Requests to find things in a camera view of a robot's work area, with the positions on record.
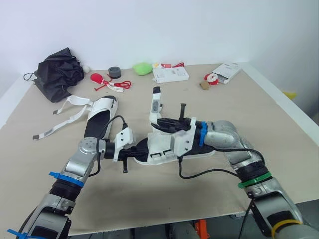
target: orange part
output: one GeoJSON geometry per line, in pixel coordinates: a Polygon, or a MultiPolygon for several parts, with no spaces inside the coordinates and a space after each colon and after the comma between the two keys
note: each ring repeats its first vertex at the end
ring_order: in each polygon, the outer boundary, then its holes
{"type": "Polygon", "coordinates": [[[210,235],[207,232],[207,222],[204,219],[198,220],[197,223],[195,223],[195,229],[197,234],[199,235],[200,239],[208,239],[210,235]]]}

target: beige table surface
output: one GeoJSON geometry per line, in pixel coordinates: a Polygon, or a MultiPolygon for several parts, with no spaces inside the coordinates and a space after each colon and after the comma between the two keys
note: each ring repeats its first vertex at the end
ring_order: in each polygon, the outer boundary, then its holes
{"type": "MultiPolygon", "coordinates": [[[[266,164],[295,203],[319,198],[319,149],[299,126],[248,75],[240,72],[229,84],[200,88],[203,76],[217,65],[187,66],[188,81],[160,84],[163,117],[177,119],[180,103],[187,103],[185,116],[198,120],[229,120],[239,133],[261,151],[266,164]]],[[[124,93],[108,88],[98,92],[97,85],[85,76],[69,91],[93,100],[114,95],[119,100],[118,114],[125,117],[137,142],[151,131],[149,111],[153,75],[137,76],[122,71],[122,80],[133,85],[124,93]]],[[[47,193],[54,179],[50,171],[59,172],[76,151],[84,135],[86,119],[66,126],[40,141],[32,136],[44,132],[79,111],[73,107],[60,115],[52,112],[63,102],[53,104],[31,86],[0,130],[0,236],[18,229],[27,215],[47,193]]],[[[112,125],[111,139],[121,129],[112,125]]],[[[222,153],[212,158],[184,161],[184,175],[209,168],[231,170],[222,153]]],[[[102,162],[102,171],[89,178],[71,215],[70,234],[84,234],[217,217],[242,212],[248,198],[237,187],[235,177],[215,172],[195,179],[178,177],[176,162],[160,166],[143,166],[128,162],[128,174],[121,163],[102,162]]]]}

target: small white box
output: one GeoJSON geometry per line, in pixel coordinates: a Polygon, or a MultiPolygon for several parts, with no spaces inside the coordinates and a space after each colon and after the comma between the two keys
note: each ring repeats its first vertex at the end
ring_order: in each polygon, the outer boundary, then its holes
{"type": "Polygon", "coordinates": [[[218,75],[218,81],[227,84],[239,71],[241,67],[236,63],[224,63],[217,67],[212,73],[218,75]]]}
{"type": "Polygon", "coordinates": [[[153,69],[153,74],[156,83],[187,81],[189,78],[184,67],[156,68],[153,69]]]}

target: black cable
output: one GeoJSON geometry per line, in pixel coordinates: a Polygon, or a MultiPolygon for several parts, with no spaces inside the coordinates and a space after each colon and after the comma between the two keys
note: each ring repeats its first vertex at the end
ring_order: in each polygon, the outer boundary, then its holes
{"type": "Polygon", "coordinates": [[[19,229],[19,233],[22,232],[23,228],[25,227],[26,223],[29,221],[29,219],[31,218],[32,214],[34,213],[35,209],[33,209],[33,211],[29,214],[29,216],[24,220],[24,222],[22,223],[20,229],[19,229]]]}
{"type": "Polygon", "coordinates": [[[250,211],[251,207],[253,206],[253,202],[254,202],[254,199],[252,199],[252,200],[250,201],[250,204],[249,204],[249,206],[248,206],[248,208],[247,208],[247,211],[246,211],[246,213],[245,213],[243,222],[242,222],[242,224],[241,224],[241,228],[240,228],[240,232],[239,232],[239,235],[238,235],[238,239],[241,238],[241,235],[242,235],[243,229],[244,229],[244,225],[245,225],[245,222],[246,222],[246,220],[247,220],[247,218],[248,218],[249,211],[250,211]]]}
{"type": "Polygon", "coordinates": [[[253,152],[253,153],[256,153],[260,156],[261,160],[263,161],[263,163],[265,164],[265,159],[264,159],[264,156],[261,154],[261,152],[257,151],[257,150],[254,150],[254,149],[251,149],[251,148],[233,148],[233,149],[220,149],[220,148],[215,148],[213,147],[213,149],[215,151],[218,151],[218,152],[239,152],[239,151],[249,151],[249,152],[253,152]]]}
{"type": "Polygon", "coordinates": [[[103,138],[103,136],[104,136],[104,135],[103,135],[103,134],[104,134],[104,131],[106,130],[106,128],[108,127],[108,125],[109,125],[113,120],[115,120],[116,118],[121,118],[122,121],[123,121],[123,126],[127,126],[127,124],[126,124],[126,122],[125,122],[125,119],[124,119],[122,116],[118,115],[118,116],[114,116],[113,118],[111,118],[110,121],[107,122],[106,125],[103,127],[103,129],[102,129],[102,131],[101,131],[99,137],[98,137],[97,140],[96,140],[96,156],[97,156],[98,169],[97,169],[97,171],[96,171],[95,173],[90,174],[89,177],[95,176],[95,175],[97,175],[97,174],[101,171],[99,142],[100,142],[100,139],[103,138]]]}
{"type": "Polygon", "coordinates": [[[31,77],[32,77],[33,75],[34,75],[34,73],[33,73],[33,72],[26,73],[26,74],[24,74],[24,75],[23,75],[23,79],[24,79],[25,81],[28,81],[28,80],[30,80],[30,79],[31,79],[31,77]]]}
{"type": "Polygon", "coordinates": [[[182,163],[182,159],[179,159],[179,160],[178,160],[179,176],[180,176],[182,179],[196,178],[196,177],[198,177],[198,176],[200,176],[200,175],[203,175],[203,174],[205,174],[205,173],[216,172],[216,171],[224,172],[224,173],[229,173],[229,174],[231,174],[231,175],[233,175],[233,176],[235,176],[235,177],[238,177],[238,175],[237,175],[236,173],[233,173],[233,172],[230,172],[230,171],[228,171],[228,170],[226,170],[226,169],[221,169],[221,168],[209,169],[209,170],[203,171],[203,172],[201,172],[201,173],[197,173],[197,174],[192,175],[192,176],[183,176],[183,175],[181,174],[181,172],[182,172],[181,163],[182,163]]]}

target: metal arm segment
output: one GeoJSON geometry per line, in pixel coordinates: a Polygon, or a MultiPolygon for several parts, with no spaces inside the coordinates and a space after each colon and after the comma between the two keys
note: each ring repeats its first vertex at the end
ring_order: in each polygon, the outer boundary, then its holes
{"type": "MultiPolygon", "coordinates": [[[[46,239],[67,238],[71,221],[65,214],[71,214],[75,200],[84,186],[96,157],[94,137],[86,137],[79,143],[77,152],[68,160],[60,173],[50,173],[57,180],[26,221],[21,234],[46,239]]],[[[104,140],[99,141],[100,157],[106,150],[104,140]]]]}
{"type": "MultiPolygon", "coordinates": [[[[252,149],[250,143],[238,135],[235,126],[225,120],[208,123],[204,143],[218,149],[252,149]]],[[[319,233],[314,229],[302,225],[303,218],[297,206],[277,179],[272,177],[258,154],[238,151],[225,152],[224,155],[242,181],[239,184],[240,188],[244,188],[248,197],[254,200],[252,206],[254,218],[265,236],[281,239],[285,238],[283,237],[285,232],[286,236],[289,235],[289,238],[294,239],[319,237],[319,233]]]]}

